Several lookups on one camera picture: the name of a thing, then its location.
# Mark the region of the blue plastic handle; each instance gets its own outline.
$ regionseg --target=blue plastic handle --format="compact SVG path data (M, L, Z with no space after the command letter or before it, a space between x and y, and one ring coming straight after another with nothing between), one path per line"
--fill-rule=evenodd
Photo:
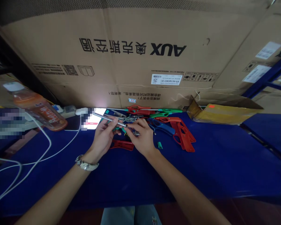
M160 123L159 121L153 119L153 118L148 118L148 121L151 123L151 125L155 128L155 129L159 129L162 130L164 132L166 132L169 135L174 135L175 134L175 129L164 124L164 123Z

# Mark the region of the metal watch band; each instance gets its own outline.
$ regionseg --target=metal watch band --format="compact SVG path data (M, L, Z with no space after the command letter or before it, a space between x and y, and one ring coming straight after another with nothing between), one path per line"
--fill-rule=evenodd
M93 171L99 166L99 163L90 164L90 163L87 163L85 161L82 161L81 160L82 156L83 155L78 156L75 160L75 162L77 163L77 166L79 166L81 169L84 169L84 170L87 170L87 171Z

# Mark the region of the plastic bottle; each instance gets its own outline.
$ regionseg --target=plastic bottle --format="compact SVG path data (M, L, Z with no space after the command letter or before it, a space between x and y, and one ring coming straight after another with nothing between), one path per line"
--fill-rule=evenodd
M12 93L16 106L25 109L49 130L60 131L68 125L65 118L43 96L28 90L19 82L6 83L3 86Z

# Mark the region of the wrist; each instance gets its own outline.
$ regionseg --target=wrist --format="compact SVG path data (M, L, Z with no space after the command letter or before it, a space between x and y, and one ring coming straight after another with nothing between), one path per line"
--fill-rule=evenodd
M146 152L146 154L144 154L144 157L150 161L156 157L158 157L160 155L160 151L157 148L153 148L152 150L149 150L148 152Z
M90 164L97 164L100 158L100 154L90 147L90 149L81 157L81 160Z

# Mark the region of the blue tablecloth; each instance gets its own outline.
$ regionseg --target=blue tablecloth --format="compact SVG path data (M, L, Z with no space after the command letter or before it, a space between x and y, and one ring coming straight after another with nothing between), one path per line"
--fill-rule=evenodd
M208 198L274 195L281 193L281 161L239 126L197 123L186 113L177 113L197 142L188 153L162 131L154 143L162 143L162 154ZM72 131L46 130L52 140L47 157L63 148L75 135ZM41 162L31 175L0 201L0 216L21 215L39 200L74 165L74 160L92 144L94 131L80 131L61 153ZM36 161L48 147L39 133L13 160ZM6 163L1 168L11 165ZM21 177L32 166L24 166ZM18 168L0 173L0 194L10 185ZM69 209L116 207L163 203L174 198L163 180L136 150L111 149L98 169L82 185Z
M255 114L244 125L256 137L281 153L281 114Z

